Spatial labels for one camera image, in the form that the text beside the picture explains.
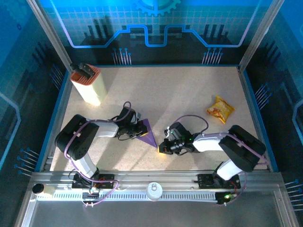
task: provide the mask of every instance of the snack bag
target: snack bag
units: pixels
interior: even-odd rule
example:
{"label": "snack bag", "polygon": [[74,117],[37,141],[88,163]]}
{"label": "snack bag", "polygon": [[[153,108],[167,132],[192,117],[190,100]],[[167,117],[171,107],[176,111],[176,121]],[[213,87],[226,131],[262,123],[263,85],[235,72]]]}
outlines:
{"label": "snack bag", "polygon": [[206,111],[216,118],[219,118],[223,124],[226,123],[228,116],[235,110],[234,107],[227,104],[220,96],[216,96],[216,102]]}

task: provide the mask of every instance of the gear logo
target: gear logo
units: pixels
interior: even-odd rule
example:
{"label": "gear logo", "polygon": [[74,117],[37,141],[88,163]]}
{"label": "gear logo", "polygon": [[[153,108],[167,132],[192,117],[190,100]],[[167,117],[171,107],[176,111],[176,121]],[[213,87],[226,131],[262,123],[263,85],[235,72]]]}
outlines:
{"label": "gear logo", "polygon": [[170,13],[171,9],[176,8],[177,3],[181,3],[180,0],[136,0],[136,9],[140,9],[142,13],[147,13],[149,16],[155,17],[165,12]]}
{"label": "gear logo", "polygon": [[26,0],[0,0],[0,5],[3,5],[10,16],[18,23],[23,22],[28,14]]}

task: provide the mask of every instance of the beige tabletop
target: beige tabletop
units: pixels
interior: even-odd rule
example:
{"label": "beige tabletop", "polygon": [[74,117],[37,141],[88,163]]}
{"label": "beige tabletop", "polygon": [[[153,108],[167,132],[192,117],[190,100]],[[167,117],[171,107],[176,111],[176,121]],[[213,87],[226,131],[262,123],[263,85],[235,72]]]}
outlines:
{"label": "beige tabletop", "polygon": [[[142,119],[149,120],[158,144],[163,142],[166,127],[184,114],[206,118],[209,122],[206,133],[227,131],[237,124],[256,136],[235,67],[102,68],[101,73],[108,90],[105,100],[100,106],[92,106],[73,87],[62,128],[75,114],[110,119],[121,112],[125,101],[130,101]],[[236,108],[226,124],[206,112],[216,95]],[[205,127],[196,118],[183,118],[180,122],[191,133]],[[228,159],[222,151],[169,156],[137,139],[118,141],[104,137],[94,139],[89,155],[101,170],[213,170]],[[72,170],[59,149],[55,151],[51,170]]]}

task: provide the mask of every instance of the purple triangle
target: purple triangle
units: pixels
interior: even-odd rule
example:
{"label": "purple triangle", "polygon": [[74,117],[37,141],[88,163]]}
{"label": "purple triangle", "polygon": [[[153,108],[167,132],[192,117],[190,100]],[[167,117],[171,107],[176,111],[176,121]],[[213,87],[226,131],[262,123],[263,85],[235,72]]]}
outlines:
{"label": "purple triangle", "polygon": [[151,125],[148,122],[148,119],[142,120],[143,124],[147,126],[148,133],[145,136],[136,137],[137,139],[152,145],[155,148],[158,148],[155,137],[153,136]]}

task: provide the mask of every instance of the purple triangular block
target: purple triangular block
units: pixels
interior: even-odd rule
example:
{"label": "purple triangular block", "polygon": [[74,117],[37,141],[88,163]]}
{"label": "purple triangular block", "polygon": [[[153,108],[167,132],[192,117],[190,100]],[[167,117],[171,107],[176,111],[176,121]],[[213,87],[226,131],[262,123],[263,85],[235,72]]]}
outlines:
{"label": "purple triangular block", "polygon": [[148,133],[145,136],[136,137],[137,139],[152,145],[155,148],[158,148],[155,137],[153,136],[151,125],[148,122],[148,119],[142,120],[143,124],[147,126]]}

